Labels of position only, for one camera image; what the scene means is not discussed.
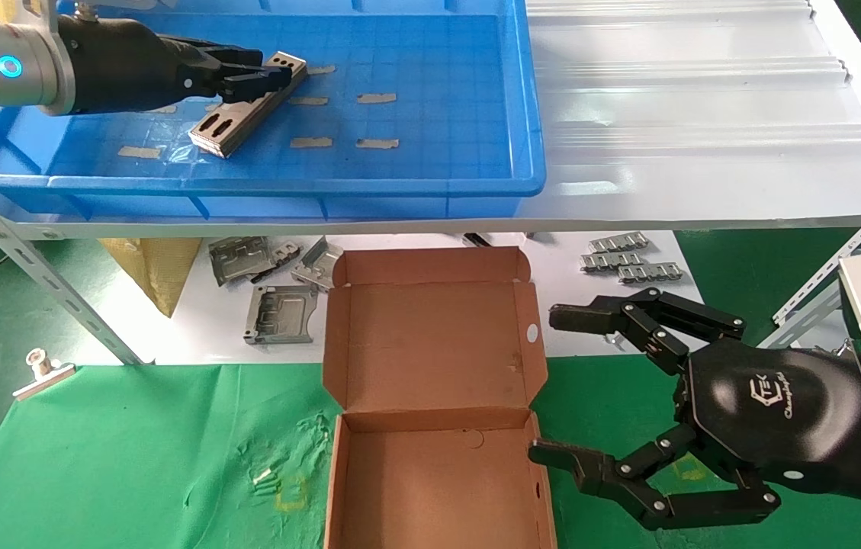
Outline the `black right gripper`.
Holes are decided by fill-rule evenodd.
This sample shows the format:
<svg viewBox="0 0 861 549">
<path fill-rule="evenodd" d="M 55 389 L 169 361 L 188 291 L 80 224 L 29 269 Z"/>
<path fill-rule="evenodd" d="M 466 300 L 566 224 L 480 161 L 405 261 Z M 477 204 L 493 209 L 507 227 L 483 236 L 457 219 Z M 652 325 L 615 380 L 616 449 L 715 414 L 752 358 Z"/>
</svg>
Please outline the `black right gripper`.
<svg viewBox="0 0 861 549">
<path fill-rule="evenodd" d="M 531 442 L 528 459 L 570 473 L 584 496 L 615 502 L 648 531 L 758 524 L 781 505 L 764 482 L 861 500 L 861 375 L 852 359 L 747 346 L 736 340 L 745 330 L 740 317 L 653 287 L 588 305 L 556 303 L 549 326 L 622 335 L 661 371 L 685 372 L 680 416 L 692 426 L 671 428 L 624 458 Z M 689 355 L 675 332 L 711 344 Z M 734 489 L 665 496 L 650 485 L 688 453 Z"/>
</svg>

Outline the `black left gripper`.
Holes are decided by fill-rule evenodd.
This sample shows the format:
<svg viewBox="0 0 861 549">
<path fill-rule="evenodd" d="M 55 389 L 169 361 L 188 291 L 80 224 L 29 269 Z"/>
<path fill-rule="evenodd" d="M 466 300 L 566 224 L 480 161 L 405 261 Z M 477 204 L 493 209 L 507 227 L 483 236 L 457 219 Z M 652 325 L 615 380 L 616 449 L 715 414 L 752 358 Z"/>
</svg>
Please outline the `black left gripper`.
<svg viewBox="0 0 861 549">
<path fill-rule="evenodd" d="M 57 24 L 75 85 L 68 115 L 151 111 L 190 97 L 249 103 L 293 81 L 291 67 L 260 66 L 257 49 L 158 35 L 135 20 L 60 15 Z"/>
</svg>

